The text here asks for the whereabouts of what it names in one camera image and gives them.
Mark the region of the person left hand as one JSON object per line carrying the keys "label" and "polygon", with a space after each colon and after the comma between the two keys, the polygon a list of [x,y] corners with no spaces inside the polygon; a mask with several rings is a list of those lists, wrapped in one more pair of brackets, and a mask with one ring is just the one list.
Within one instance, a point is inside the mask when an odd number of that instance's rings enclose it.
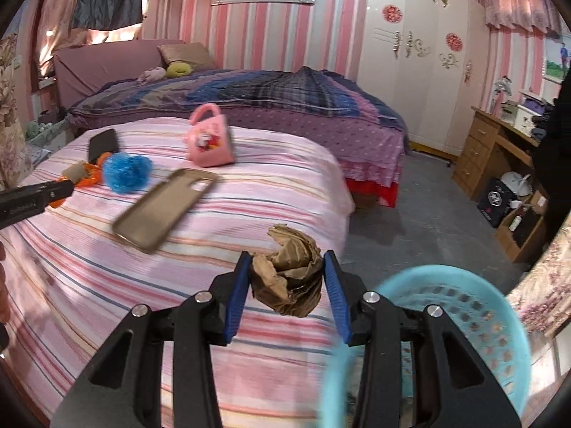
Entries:
{"label": "person left hand", "polygon": [[6,285],[6,272],[4,262],[6,260],[6,252],[3,244],[0,244],[0,323],[5,325],[11,317],[11,309],[9,306],[9,294]]}

